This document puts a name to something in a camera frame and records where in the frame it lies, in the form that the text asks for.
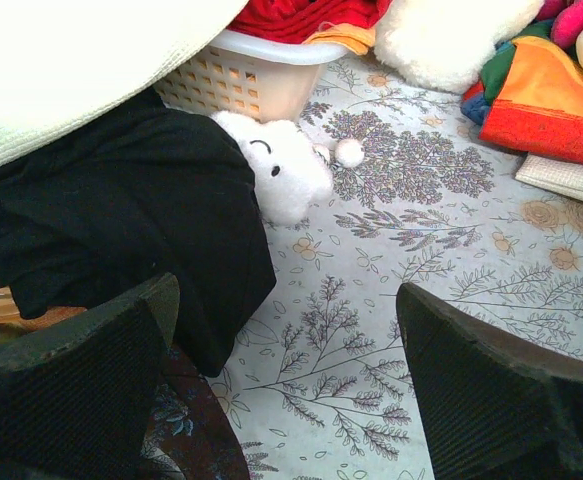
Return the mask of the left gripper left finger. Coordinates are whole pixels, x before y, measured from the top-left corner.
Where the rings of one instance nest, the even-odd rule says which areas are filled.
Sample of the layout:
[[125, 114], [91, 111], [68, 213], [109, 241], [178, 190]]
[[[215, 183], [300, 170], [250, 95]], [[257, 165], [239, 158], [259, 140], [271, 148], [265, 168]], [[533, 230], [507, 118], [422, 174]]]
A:
[[179, 309], [171, 274], [0, 344], [0, 479], [132, 479]]

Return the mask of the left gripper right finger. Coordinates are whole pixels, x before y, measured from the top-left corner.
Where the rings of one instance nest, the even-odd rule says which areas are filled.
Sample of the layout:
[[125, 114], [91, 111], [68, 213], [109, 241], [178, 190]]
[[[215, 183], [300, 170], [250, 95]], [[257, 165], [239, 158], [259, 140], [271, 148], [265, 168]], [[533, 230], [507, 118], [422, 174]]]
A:
[[402, 284], [397, 319], [438, 479], [583, 479], [583, 361]]

